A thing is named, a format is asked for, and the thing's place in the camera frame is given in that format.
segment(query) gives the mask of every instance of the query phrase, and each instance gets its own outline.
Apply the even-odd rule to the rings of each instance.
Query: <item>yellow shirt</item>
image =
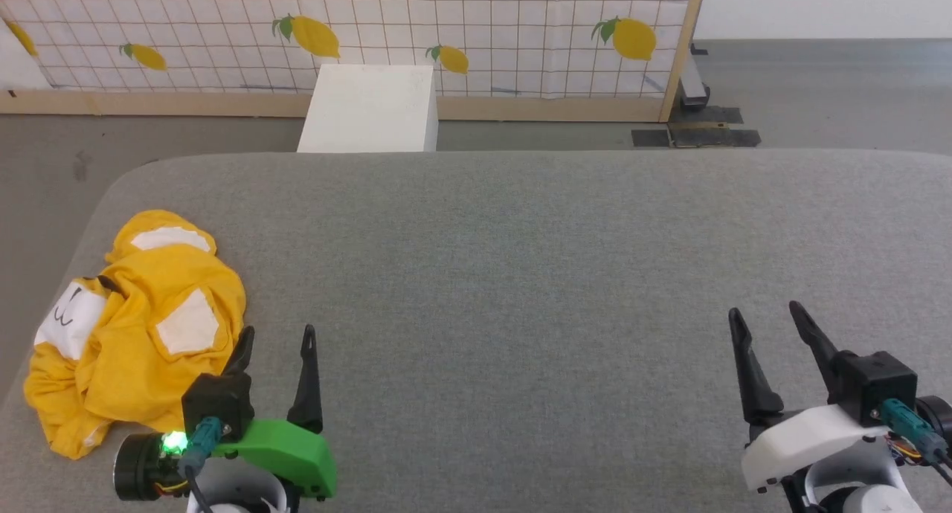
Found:
[[[79,459],[113,421],[181,430],[181,395],[224,370],[245,289],[211,235],[163,210],[119,231],[109,266],[75,279],[44,319],[24,385],[54,452]]]

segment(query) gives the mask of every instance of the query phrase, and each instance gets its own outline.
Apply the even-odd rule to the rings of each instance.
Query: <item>white robot part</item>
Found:
[[[806,409],[762,432],[744,450],[741,469],[747,488],[758,489],[807,465],[829,458],[864,437],[887,434],[887,426],[863,427],[839,405]]]
[[[886,485],[909,497],[898,466],[884,437],[867,437],[853,446],[810,465],[803,486],[810,503],[818,503],[816,490],[830,485]]]
[[[846,499],[843,513],[922,513],[909,493],[889,485],[867,485]]]
[[[248,513],[239,503],[266,503],[271,513],[288,511],[288,494],[277,477],[244,459],[208,459],[195,480],[213,513]],[[186,513],[202,513],[194,494]]]

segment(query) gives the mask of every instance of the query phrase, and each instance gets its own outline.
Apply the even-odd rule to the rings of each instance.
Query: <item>white grid wall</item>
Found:
[[[429,65],[426,50],[442,45],[462,51],[469,72],[437,60],[437,89],[476,97],[662,97],[686,9],[687,0],[0,0],[61,89],[309,92],[322,63]],[[272,33],[288,15],[327,25],[340,58]],[[615,17],[653,29],[650,60],[592,39]],[[123,53],[128,43],[157,52],[164,70]]]

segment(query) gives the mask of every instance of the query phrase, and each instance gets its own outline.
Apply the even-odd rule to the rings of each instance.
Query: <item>metal stand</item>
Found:
[[[694,62],[694,45],[691,45],[691,53],[684,62],[684,68],[681,70],[681,87],[679,95],[681,96],[681,109],[687,111],[700,111],[707,107],[707,101],[711,97],[711,88],[701,80],[701,73],[698,72],[698,65]]]

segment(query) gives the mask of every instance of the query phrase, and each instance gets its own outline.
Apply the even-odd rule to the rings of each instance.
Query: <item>white wall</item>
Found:
[[[695,39],[950,39],[952,0],[704,0]]]

